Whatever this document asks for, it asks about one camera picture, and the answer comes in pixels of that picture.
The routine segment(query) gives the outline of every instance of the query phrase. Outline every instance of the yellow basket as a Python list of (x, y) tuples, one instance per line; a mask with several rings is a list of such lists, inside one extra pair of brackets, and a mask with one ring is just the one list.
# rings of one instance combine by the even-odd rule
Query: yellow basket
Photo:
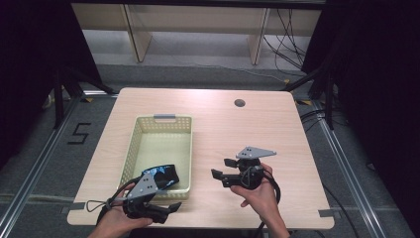
[(154, 199), (186, 199), (191, 185), (192, 118), (186, 115), (139, 116), (132, 134), (121, 184), (142, 171), (175, 165), (179, 182)]

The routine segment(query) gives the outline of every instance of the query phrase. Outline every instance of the black device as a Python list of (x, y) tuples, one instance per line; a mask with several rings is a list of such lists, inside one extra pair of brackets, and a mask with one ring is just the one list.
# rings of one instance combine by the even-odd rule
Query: black device
[(158, 190), (165, 190), (179, 182), (175, 165), (164, 165), (153, 167), (143, 171), (144, 174), (151, 174), (157, 184)]
[(264, 178), (263, 167), (260, 158), (276, 155), (275, 151), (259, 149), (255, 147), (246, 147), (236, 155), (237, 161), (225, 159), (225, 166), (238, 168), (238, 175), (224, 175), (223, 172), (211, 170), (214, 179), (222, 182), (223, 187), (240, 185), (246, 189), (255, 189)]
[(123, 201), (124, 212), (133, 219), (147, 217), (155, 223), (164, 224), (167, 217), (178, 210), (181, 202), (174, 203), (169, 207), (150, 204), (158, 190), (158, 185), (152, 174), (143, 173), (139, 182), (127, 193), (127, 199)]
[[(105, 206), (98, 216), (97, 223), (99, 223), (105, 213), (113, 206), (122, 206), (124, 213), (129, 218), (151, 218), (154, 223), (164, 224), (168, 216), (178, 210), (182, 202), (171, 204), (169, 207), (161, 207), (151, 204), (150, 201), (158, 191), (164, 190), (177, 182), (179, 182), (179, 178), (174, 165), (165, 165), (144, 170), (139, 177), (127, 181), (118, 188), (111, 198), (106, 202), (102, 202)], [(132, 183), (135, 186), (123, 197), (118, 197), (118, 194)]]

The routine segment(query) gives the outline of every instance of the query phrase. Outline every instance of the wire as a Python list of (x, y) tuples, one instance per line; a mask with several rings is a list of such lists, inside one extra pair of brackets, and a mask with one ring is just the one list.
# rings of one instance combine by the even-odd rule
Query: wire
[(307, 128), (305, 130), (305, 133), (307, 133), (310, 129), (312, 129), (312, 127), (314, 127), (317, 123), (319, 123), (320, 121), (322, 121), (322, 119), (324, 119), (325, 117), (321, 117), (321, 118), (317, 118), (317, 121), (314, 122), (312, 125), (309, 126), (309, 128)]
[[(137, 183), (139, 182), (139, 180), (142, 178), (143, 174), (137, 178), (132, 178), (129, 181), (127, 181), (126, 183), (124, 183), (124, 185), (120, 186), (117, 191), (114, 193), (114, 195), (111, 196), (111, 198), (108, 198), (106, 201), (98, 201), (98, 200), (88, 200), (86, 202), (86, 210), (88, 212), (92, 212), (94, 210), (96, 210), (98, 207), (102, 206), (102, 205), (106, 205), (108, 210), (111, 209), (111, 207), (115, 206), (112, 205), (112, 203), (116, 200), (120, 200), (117, 199), (118, 194), (120, 194), (120, 192), (122, 192), (128, 185), (130, 185), (131, 183)], [(99, 202), (100, 204), (95, 206), (93, 209), (89, 209), (89, 202)]]
[[(99, 205), (97, 205), (97, 206), (95, 206), (95, 207), (93, 207), (93, 209), (90, 209), (89, 208), (89, 203), (90, 202), (99, 202), (100, 204)], [(88, 212), (93, 212), (94, 210), (96, 210), (98, 207), (100, 207), (100, 206), (102, 206), (102, 205), (105, 205), (105, 201), (98, 201), (98, 200), (88, 200), (88, 201), (86, 201), (86, 210), (88, 211)]]
[[(281, 199), (280, 186), (274, 180), (274, 177), (272, 176), (272, 174), (269, 171), (266, 171), (266, 170), (263, 170), (263, 171), (269, 174), (269, 177), (266, 174), (263, 174), (263, 177), (266, 178), (269, 181), (269, 183), (272, 185), (272, 187), (274, 188), (274, 190), (275, 190), (275, 200), (277, 201), (277, 204), (279, 204), (280, 199)], [(264, 226), (265, 226), (265, 224), (262, 222), (260, 224), (259, 228), (257, 229), (256, 233), (254, 234), (254, 238), (257, 238), (259, 236), (259, 234), (262, 232)]]
[(322, 238), (325, 238), (324, 234), (321, 233), (321, 231), (316, 230), (315, 233), (317, 233), (319, 236), (321, 236)]
[(282, 79), (280, 79), (278, 77), (275, 77), (273, 75), (255, 73), (255, 72), (251, 72), (251, 71), (248, 71), (248, 70), (245, 70), (245, 69), (241, 69), (241, 68), (231, 68), (231, 67), (226, 67), (226, 66), (221, 66), (221, 65), (215, 65), (215, 64), (211, 65), (211, 64), (202, 64), (202, 63), (197, 63), (197, 62), (192, 62), (192, 61), (183, 61), (183, 60), (178, 59), (174, 55), (172, 55), (170, 53), (170, 50), (166, 49), (165, 47), (162, 47), (161, 44), (155, 38), (152, 38), (152, 41), (155, 41), (156, 43), (158, 43), (160, 45), (159, 47), (161, 49), (164, 49), (174, 60), (176, 60), (178, 62), (181, 62), (181, 63), (185, 63), (187, 65), (196, 65), (196, 66), (200, 66), (200, 67), (225, 68), (225, 69), (233, 70), (233, 71), (242, 71), (242, 72), (246, 72), (248, 74), (255, 75), (255, 76), (262, 76), (262, 77), (273, 78), (273, 79), (275, 79), (277, 81), (280, 81), (280, 82), (283, 82), (284, 83), (284, 80), (282, 80)]
[(300, 116), (300, 120), (303, 121), (304, 119), (306, 119), (306, 118), (308, 118), (310, 116), (316, 115), (318, 113), (324, 113), (324, 112), (325, 112), (325, 109), (313, 110), (313, 111), (310, 111), (308, 113), (305, 113), (305, 114), (301, 115)]
[[(294, 40), (294, 33), (293, 33), (293, 25), (292, 25), (292, 15), (293, 15), (293, 10), (292, 9), (289, 9), (288, 10), (288, 13), (289, 13), (289, 16), (288, 16), (288, 23), (287, 23), (287, 26), (284, 24), (284, 21), (283, 21), (283, 19), (281, 18), (281, 15), (280, 15), (280, 12), (279, 12), (279, 9), (276, 9), (276, 11), (277, 11), (277, 15), (278, 15), (278, 18), (279, 18), (279, 20), (280, 20), (280, 22), (281, 22), (281, 25), (283, 26), (283, 29), (284, 29), (284, 36), (282, 37), (282, 39), (280, 39), (278, 36), (276, 36), (277, 37), (277, 39), (278, 39), (278, 41), (280, 42), (280, 44), (279, 44), (279, 46), (278, 46), (278, 48), (275, 50), (270, 44), (268, 44), (268, 46), (275, 52), (275, 66), (277, 67), (277, 69), (278, 69), (278, 66), (277, 66), (277, 59), (276, 59), (276, 56), (280, 56), (281, 58), (283, 58), (284, 60), (286, 60), (286, 61), (288, 61), (289, 63), (291, 63), (292, 65), (294, 65), (295, 67), (297, 67), (297, 68), (299, 68), (299, 69), (301, 69), (302, 68), (302, 64), (303, 64), (303, 59), (302, 59), (302, 57), (304, 57), (304, 55), (305, 55), (305, 52), (303, 51), (303, 50), (301, 50), (299, 47), (297, 47), (297, 45), (296, 45), (296, 42), (295, 42), (295, 40)], [(292, 45), (293, 45), (293, 47), (294, 47), (294, 50), (293, 49), (291, 49), (290, 47), (288, 47), (285, 43), (284, 43), (284, 39), (285, 38), (288, 38), (289, 40), (290, 40), (290, 42), (292, 43)], [(286, 49), (288, 49), (288, 50), (290, 50), (291, 52), (294, 52), (294, 53), (296, 53), (296, 56), (297, 56), (297, 59), (298, 59), (298, 61), (299, 62), (295, 62), (294, 60), (292, 60), (292, 59), (290, 59), (290, 58), (288, 58), (287, 56), (285, 56), (285, 55), (283, 55), (283, 54), (281, 54), (280, 52), (279, 52), (279, 49), (280, 49), (280, 47), (281, 46), (284, 46)]]
[(349, 214), (347, 213), (346, 209), (344, 208), (344, 206), (342, 205), (342, 203), (339, 201), (339, 199), (333, 194), (333, 192), (326, 186), (324, 185), (324, 183), (322, 182), (322, 186), (324, 187), (325, 190), (328, 191), (328, 193), (330, 193), (330, 195), (337, 201), (337, 204), (339, 204), (340, 208), (342, 209), (344, 215), (346, 216), (347, 220), (350, 223), (350, 226), (352, 226), (353, 232), (355, 233), (355, 236), (357, 238), (359, 238), (359, 233), (356, 230), (355, 224), (353, 224), (352, 219), (350, 218)]

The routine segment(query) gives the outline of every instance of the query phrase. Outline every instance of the wooden table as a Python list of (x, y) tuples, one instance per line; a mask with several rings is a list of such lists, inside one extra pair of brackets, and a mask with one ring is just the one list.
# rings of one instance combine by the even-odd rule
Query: wooden table
[[(246, 105), (238, 107), (235, 100)], [(225, 158), (246, 146), (276, 151), (261, 158), (273, 167), (281, 188), (280, 212), (289, 229), (330, 229), (329, 209), (299, 115), (288, 92), (124, 88), (114, 105), (74, 202), (106, 200), (119, 186), (134, 122), (139, 115), (188, 114), (193, 118), (192, 181), (189, 198), (166, 223), (153, 226), (254, 229), (259, 216), (241, 208), (242, 198), (212, 178), (211, 169), (225, 174), (239, 171), (224, 166)], [(71, 210), (67, 221), (92, 225), (99, 213)]]

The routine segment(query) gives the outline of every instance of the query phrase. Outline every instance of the hand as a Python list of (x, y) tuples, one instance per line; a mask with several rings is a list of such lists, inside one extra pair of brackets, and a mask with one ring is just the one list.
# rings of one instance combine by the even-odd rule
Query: hand
[[(265, 171), (269, 172), (265, 174), (270, 177), (272, 168), (263, 163), (262, 167)], [(248, 190), (241, 186), (233, 185), (231, 186), (231, 191), (245, 199), (241, 203), (241, 207), (250, 205), (260, 216), (262, 222), (266, 224), (272, 237), (289, 237), (289, 233), (278, 210), (274, 189), (268, 179), (263, 178), (260, 186), (254, 190)]]
[[(133, 188), (132, 183), (125, 190)], [(120, 192), (118, 197), (122, 197), (124, 192)], [(151, 225), (153, 221), (150, 218), (131, 219), (127, 217), (121, 206), (112, 207), (100, 220), (99, 224), (89, 235), (89, 238), (117, 238), (125, 233), (136, 229)]]

